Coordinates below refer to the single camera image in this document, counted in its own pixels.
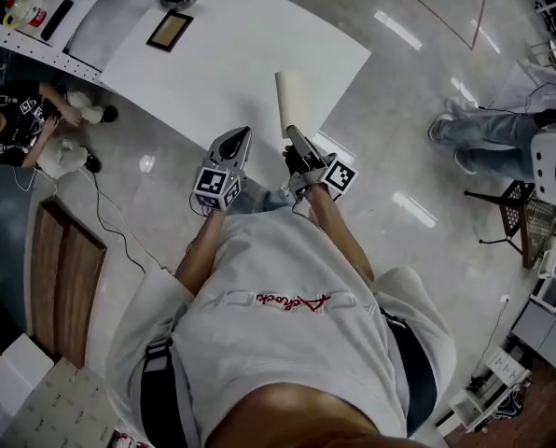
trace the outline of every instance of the sneaker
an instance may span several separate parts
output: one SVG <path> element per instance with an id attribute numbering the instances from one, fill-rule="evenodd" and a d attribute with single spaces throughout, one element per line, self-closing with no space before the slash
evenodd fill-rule
<path id="1" fill-rule="evenodd" d="M 429 127 L 429 130 L 427 131 L 427 137 L 431 141 L 433 141 L 434 143 L 436 143 L 439 140 L 438 136 L 436 135 L 436 125 L 442 120 L 452 121 L 453 117 L 450 113 L 444 113 L 442 115 L 439 115 L 436 118 L 436 120 L 433 123 L 431 123 L 431 126 Z"/>
<path id="2" fill-rule="evenodd" d="M 104 113 L 102 114 L 102 119 L 100 119 L 100 122 L 111 123 L 116 118 L 118 118 L 118 110 L 113 106 L 107 106 L 104 108 Z"/>
<path id="3" fill-rule="evenodd" d="M 85 161 L 84 166 L 88 171 L 97 175 L 102 170 L 102 163 L 88 150 L 88 160 Z"/>
<path id="4" fill-rule="evenodd" d="M 465 166 L 463 166 L 463 164 L 460 162 L 460 160 L 458 159 L 459 152 L 460 151 L 454 151 L 454 162 L 456 162 L 456 164 L 458 164 L 458 166 L 468 175 L 476 175 L 477 171 L 471 171 L 470 169 L 465 168 Z"/>

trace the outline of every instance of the person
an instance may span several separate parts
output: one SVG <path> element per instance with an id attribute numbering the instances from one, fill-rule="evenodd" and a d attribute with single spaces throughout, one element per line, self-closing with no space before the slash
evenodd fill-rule
<path id="1" fill-rule="evenodd" d="M 437 144 L 459 147 L 453 153 L 456 164 L 468 175 L 485 173 L 533 182 L 531 141 L 544 128 L 556 127 L 556 109 L 527 114 L 502 112 L 491 115 L 444 113 L 429 127 L 427 135 Z M 462 147 L 485 142 L 511 149 Z"/>
<path id="2" fill-rule="evenodd" d="M 56 137 L 61 124 L 78 127 L 82 119 L 109 122 L 113 106 L 91 106 L 87 96 L 69 91 L 65 100 L 47 83 L 13 80 L 0 88 L 0 163 L 31 168 L 37 163 L 58 179 L 85 165 L 98 172 L 101 164 L 71 136 Z"/>
<path id="3" fill-rule="evenodd" d="M 414 270 L 376 278 L 327 188 L 306 198 L 316 224 L 275 193 L 252 198 L 261 212 L 212 211 L 174 276 L 147 272 L 106 379 L 154 446 L 183 446 L 179 431 L 189 448 L 423 446 L 406 438 L 452 378 L 452 337 Z M 156 347 L 172 360 L 167 385 L 150 378 Z M 178 413 L 164 402 L 175 388 Z"/>

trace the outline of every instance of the black remote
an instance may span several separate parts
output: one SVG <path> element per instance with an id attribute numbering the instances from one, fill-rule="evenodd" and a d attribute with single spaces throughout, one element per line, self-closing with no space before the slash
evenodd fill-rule
<path id="1" fill-rule="evenodd" d="M 43 39 L 45 39 L 46 41 L 50 40 L 50 37 L 52 36 L 54 31 L 58 28 L 58 25 L 61 24 L 61 21 L 63 21 L 64 16 L 68 13 L 68 11 L 71 9 L 72 6 L 73 6 L 72 0 L 64 0 L 59 5 L 59 7 L 56 8 L 54 15 L 52 15 L 52 18 L 50 18 L 50 20 L 46 24 L 46 28 L 44 28 L 44 30 L 42 31 L 41 36 Z"/>

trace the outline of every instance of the marble floor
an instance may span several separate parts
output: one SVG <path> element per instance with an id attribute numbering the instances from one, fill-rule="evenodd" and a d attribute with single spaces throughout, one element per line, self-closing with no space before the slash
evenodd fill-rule
<path id="1" fill-rule="evenodd" d="M 521 268 L 520 256 L 509 245 L 478 244 L 479 238 L 501 233 L 499 212 L 463 195 L 465 189 L 500 192 L 507 181 L 465 175 L 451 152 L 429 143 L 426 130 L 443 111 L 443 100 L 459 96 L 461 83 L 480 105 L 489 105 L 517 59 L 527 56 L 529 45 L 543 41 L 542 24 L 529 0 L 486 0 L 471 50 L 459 36 L 472 42 L 482 0 L 422 0 L 458 35 L 417 0 L 291 1 L 372 52 L 323 127 L 356 155 L 361 172 L 339 204 L 376 274 L 410 265 L 423 278 L 457 344 L 455 392 L 487 346 L 501 297 L 511 294 L 493 345 L 520 312 L 533 275 Z M 111 93 L 103 100 L 116 105 L 120 116 L 113 124 L 87 129 L 104 165 L 100 188 L 144 247 L 174 269 L 202 224 L 189 209 L 188 195 L 204 151 L 128 101 Z M 145 155 L 155 157 L 149 174 L 139 167 Z M 52 191 L 39 176 L 34 206 Z M 83 174 L 61 179 L 58 197 L 108 246 L 87 354 L 89 368 L 103 374 L 115 328 L 142 275 L 127 261 L 119 238 L 99 226 L 96 195 Z M 419 216 L 417 207 L 423 208 Z M 106 202 L 102 217 L 126 232 Z M 142 264 L 153 263 L 132 238 L 129 251 Z"/>

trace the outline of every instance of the framed picture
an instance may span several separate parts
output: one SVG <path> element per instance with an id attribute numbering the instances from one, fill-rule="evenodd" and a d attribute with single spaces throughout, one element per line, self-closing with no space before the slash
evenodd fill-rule
<path id="1" fill-rule="evenodd" d="M 172 51 L 178 39 L 193 21 L 193 17 L 170 10 L 154 33 L 147 40 L 147 44 L 157 49 Z"/>

